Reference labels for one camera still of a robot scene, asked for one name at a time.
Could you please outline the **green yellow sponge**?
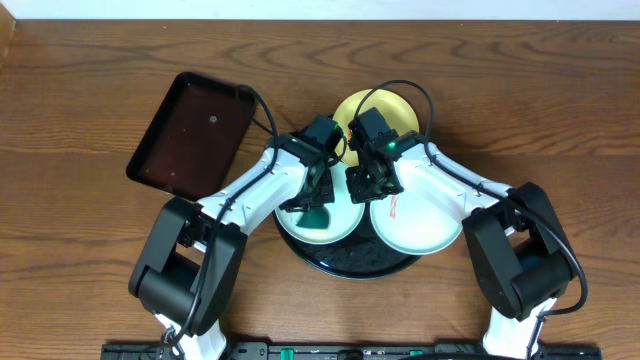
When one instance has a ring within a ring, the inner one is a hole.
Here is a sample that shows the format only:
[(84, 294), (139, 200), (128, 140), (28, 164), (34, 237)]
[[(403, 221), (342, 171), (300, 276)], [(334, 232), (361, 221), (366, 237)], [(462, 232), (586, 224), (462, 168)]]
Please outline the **green yellow sponge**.
[(311, 208), (295, 221), (295, 229), (299, 232), (326, 234), (329, 226), (330, 213), (325, 206)]

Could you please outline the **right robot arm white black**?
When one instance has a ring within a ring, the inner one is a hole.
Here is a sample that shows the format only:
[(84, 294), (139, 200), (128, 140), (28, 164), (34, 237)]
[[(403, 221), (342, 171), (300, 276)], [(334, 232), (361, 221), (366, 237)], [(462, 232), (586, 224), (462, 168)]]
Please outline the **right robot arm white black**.
[(410, 132), (352, 134), (347, 170), (353, 202), (367, 202), (376, 234), (392, 249), (428, 255), (463, 236), (476, 281), (492, 307), (482, 340), (490, 355), (531, 359), (547, 317), (584, 272), (544, 190), (491, 181)]

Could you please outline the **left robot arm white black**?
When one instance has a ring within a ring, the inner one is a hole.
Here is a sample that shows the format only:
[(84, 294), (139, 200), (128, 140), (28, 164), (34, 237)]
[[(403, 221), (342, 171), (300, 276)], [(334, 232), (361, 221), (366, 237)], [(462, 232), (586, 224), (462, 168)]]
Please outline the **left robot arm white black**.
[(160, 359), (218, 359), (219, 319), (230, 301), (249, 235), (276, 208), (307, 210), (339, 160), (334, 135), (281, 135), (226, 188), (161, 209), (134, 266), (129, 292), (164, 326)]

